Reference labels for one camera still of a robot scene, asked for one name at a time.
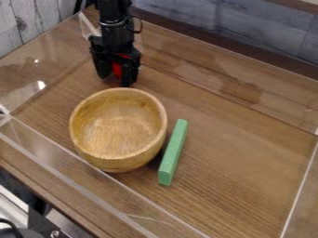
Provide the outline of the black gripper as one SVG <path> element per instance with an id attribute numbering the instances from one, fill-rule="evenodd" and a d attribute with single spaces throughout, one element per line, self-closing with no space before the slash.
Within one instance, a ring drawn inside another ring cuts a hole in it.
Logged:
<path id="1" fill-rule="evenodd" d="M 113 59 L 115 54 L 130 55 L 122 65 L 122 85 L 130 87 L 137 82 L 142 53 L 134 47 L 134 35 L 117 37 L 91 36 L 91 54 L 98 76 L 105 79 L 113 73 Z"/>

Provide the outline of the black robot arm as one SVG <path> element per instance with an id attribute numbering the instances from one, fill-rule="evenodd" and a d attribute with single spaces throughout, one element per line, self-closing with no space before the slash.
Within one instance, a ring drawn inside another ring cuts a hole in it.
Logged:
<path id="1" fill-rule="evenodd" d="M 134 35 L 143 29 L 134 28 L 133 0 L 97 0 L 101 36 L 91 35 L 90 52 L 98 76 L 114 76 L 123 87 L 137 82 L 142 53 L 134 46 Z"/>

